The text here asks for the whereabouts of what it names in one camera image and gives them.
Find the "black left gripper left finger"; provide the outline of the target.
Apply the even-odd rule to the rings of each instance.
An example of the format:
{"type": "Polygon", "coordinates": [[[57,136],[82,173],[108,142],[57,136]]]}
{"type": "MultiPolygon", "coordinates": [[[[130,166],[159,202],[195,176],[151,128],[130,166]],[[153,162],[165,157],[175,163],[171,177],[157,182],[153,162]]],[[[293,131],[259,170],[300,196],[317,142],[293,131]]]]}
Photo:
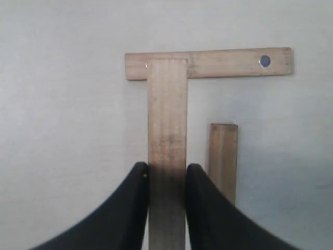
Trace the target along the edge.
{"type": "Polygon", "coordinates": [[[36,249],[141,249],[149,205],[149,168],[137,162],[91,214],[36,249]]]}

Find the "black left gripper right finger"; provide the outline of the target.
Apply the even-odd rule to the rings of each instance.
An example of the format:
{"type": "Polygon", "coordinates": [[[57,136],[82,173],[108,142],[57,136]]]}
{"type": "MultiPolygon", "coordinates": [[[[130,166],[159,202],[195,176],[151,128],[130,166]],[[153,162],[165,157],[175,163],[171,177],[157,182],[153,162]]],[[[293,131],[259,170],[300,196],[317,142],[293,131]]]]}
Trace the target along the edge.
{"type": "Polygon", "coordinates": [[[187,167],[185,209],[191,249],[295,249],[238,210],[199,164],[187,167]]]}

